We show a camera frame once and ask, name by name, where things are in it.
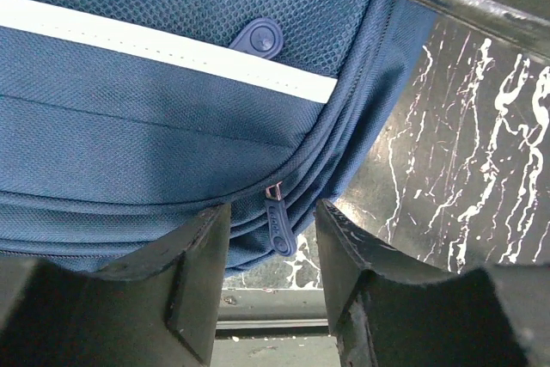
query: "bag pocket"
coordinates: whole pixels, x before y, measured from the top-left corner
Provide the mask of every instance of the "bag pocket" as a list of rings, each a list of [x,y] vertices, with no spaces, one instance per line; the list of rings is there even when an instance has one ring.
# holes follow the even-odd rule
[[[275,76],[295,95],[311,91],[312,82],[315,94],[315,82],[325,83],[318,101],[335,84],[217,46],[207,47],[241,60],[248,66],[243,73],[256,84],[40,34],[0,31],[0,60],[15,62],[0,73],[5,193],[118,205],[183,204],[233,193],[288,160],[323,108],[257,86],[262,77]],[[216,57],[210,50],[197,56],[200,62]],[[294,78],[285,79],[285,73]]]

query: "zipper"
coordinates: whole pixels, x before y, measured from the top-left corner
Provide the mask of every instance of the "zipper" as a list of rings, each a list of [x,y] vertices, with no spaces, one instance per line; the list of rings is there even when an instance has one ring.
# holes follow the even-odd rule
[[[374,52],[373,60],[375,62],[379,60],[378,57],[386,39],[386,35],[388,33],[389,25],[396,4],[397,0],[391,0],[388,6],[387,18],[384,23],[384,27],[382,28],[380,41],[378,42],[378,45],[376,46],[376,50]],[[345,99],[345,103],[348,102],[348,100],[357,89],[359,81],[364,74],[365,66],[366,65],[363,65],[361,67],[361,70],[356,74],[353,80],[353,84],[350,88],[350,92]],[[297,242],[296,236],[292,232],[288,212],[286,210],[286,203],[284,202],[284,197],[281,191],[282,183],[283,182],[280,181],[276,185],[266,188],[266,214],[269,227],[269,239],[273,250],[276,253],[283,255],[284,257],[289,257],[296,253]]]
[[[123,257],[124,254],[91,254],[91,255],[63,255],[63,254],[37,254],[37,253],[17,253],[15,251],[6,251],[0,250],[1,255],[8,255],[13,257],[29,257],[29,258],[44,258],[44,259],[55,259],[63,258],[69,260],[79,260],[79,259],[99,259],[99,258],[119,258]]]
[[[296,253],[298,247],[281,192],[282,183],[266,188],[267,224],[269,241],[275,252],[284,257],[290,257]]]

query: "marble surface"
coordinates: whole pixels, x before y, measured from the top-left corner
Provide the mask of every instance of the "marble surface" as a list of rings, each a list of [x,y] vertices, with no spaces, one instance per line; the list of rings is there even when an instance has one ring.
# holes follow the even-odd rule
[[[550,67],[440,18],[337,206],[452,272],[550,261]],[[322,288],[315,228],[225,288]]]

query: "black plastic support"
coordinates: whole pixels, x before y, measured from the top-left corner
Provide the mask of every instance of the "black plastic support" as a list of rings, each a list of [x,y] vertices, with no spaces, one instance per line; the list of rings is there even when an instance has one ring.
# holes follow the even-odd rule
[[[0,365],[208,365],[230,206],[96,273],[0,259]]]
[[[550,267],[462,275],[417,261],[348,220],[316,210],[321,274],[341,365],[550,364]]]

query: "stitching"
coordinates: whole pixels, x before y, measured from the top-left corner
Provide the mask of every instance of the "stitching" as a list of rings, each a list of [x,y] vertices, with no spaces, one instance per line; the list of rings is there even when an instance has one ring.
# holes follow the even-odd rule
[[[157,122],[151,122],[151,121],[147,121],[147,120],[128,119],[128,118],[123,118],[123,117],[118,116],[118,115],[111,115],[109,113],[96,113],[96,112],[92,112],[92,111],[87,111],[85,109],[76,109],[76,108],[72,108],[72,107],[62,107],[60,105],[55,105],[55,104],[52,104],[52,103],[40,102],[40,101],[34,101],[32,99],[28,99],[28,98],[22,98],[20,96],[12,96],[12,95],[6,95],[6,94],[0,94],[0,96],[5,96],[9,99],[13,99],[13,100],[16,100],[16,101],[25,101],[25,102],[33,103],[33,104],[36,104],[36,105],[42,105],[42,106],[45,106],[45,107],[55,107],[57,109],[62,109],[62,110],[69,111],[69,112],[86,113],[86,114],[94,115],[94,116],[101,116],[101,117],[105,117],[105,118],[124,120],[126,122],[132,122],[134,124],[159,126],[161,128],[167,128],[167,129],[170,129],[170,130],[173,130],[173,131],[195,132],[195,133],[198,133],[199,135],[206,135],[206,136],[210,136],[210,137],[223,138],[223,139],[228,139],[228,140],[232,140],[232,141],[252,142],[252,143],[255,143],[255,144],[261,144],[261,145],[265,145],[265,146],[274,146],[274,147],[277,147],[277,148],[286,148],[286,149],[291,149],[291,150],[295,149],[295,146],[291,146],[291,145],[275,144],[275,143],[272,143],[272,142],[261,142],[261,141],[258,141],[258,140],[255,140],[255,139],[249,139],[249,138],[230,137],[230,136],[221,135],[221,134],[218,134],[218,133],[199,131],[199,130],[196,130],[196,129],[185,128],[185,127],[182,127],[182,126],[164,125],[164,124],[160,124],[160,123],[157,123]]]
[[[11,18],[12,21],[21,21],[21,19],[17,19],[15,17],[12,16]],[[58,30],[58,31],[61,31],[61,32],[64,32],[66,31],[67,33],[71,33],[71,30],[70,29],[66,29],[66,28],[59,28],[59,27],[53,27],[53,26],[49,26],[49,25],[45,25],[44,23],[41,23],[40,24],[40,27],[41,28],[48,28],[48,29],[55,29],[55,30]],[[80,35],[83,35],[83,36],[86,36],[88,38],[99,38],[99,39],[102,39],[102,40],[106,40],[108,42],[116,42],[116,40],[111,40],[110,38],[105,38],[105,37],[98,37],[97,34],[86,34],[84,32],[80,32]],[[121,42],[121,41],[118,41],[118,43],[120,45],[129,45],[125,42]],[[140,47],[140,49],[142,50],[145,50],[145,51],[149,51],[150,49],[148,47]],[[199,63],[199,64],[202,64],[202,65],[206,65],[206,66],[210,66],[211,64],[209,64],[208,62],[204,61],[204,60],[201,60],[199,62],[197,62],[194,58],[189,58],[185,55],[176,55],[174,56],[173,53],[166,53],[166,52],[161,52],[161,51],[156,51],[158,54],[161,54],[161,55],[165,55],[165,56],[169,56],[169,57],[172,57],[172,58],[179,58],[181,60],[186,60],[186,61],[189,61],[191,60],[191,62],[193,63]],[[312,73],[312,72],[305,72],[305,73],[308,73],[310,75],[316,75],[315,73]],[[328,76],[323,76],[324,78],[326,79],[331,79],[333,80],[333,78],[331,77],[328,77]],[[276,84],[278,86],[280,86],[282,83],[279,81],[279,80],[275,80],[273,78],[270,78],[270,77],[265,77],[265,76],[260,76],[260,75],[256,75],[256,76],[253,76],[251,75],[250,73],[247,73],[245,75],[245,78],[247,79],[260,79],[260,80],[263,80],[264,82],[267,82],[267,83],[271,83],[271,84]],[[299,85],[297,83],[284,83],[284,86],[287,87],[287,88],[292,88],[293,90],[299,90]]]

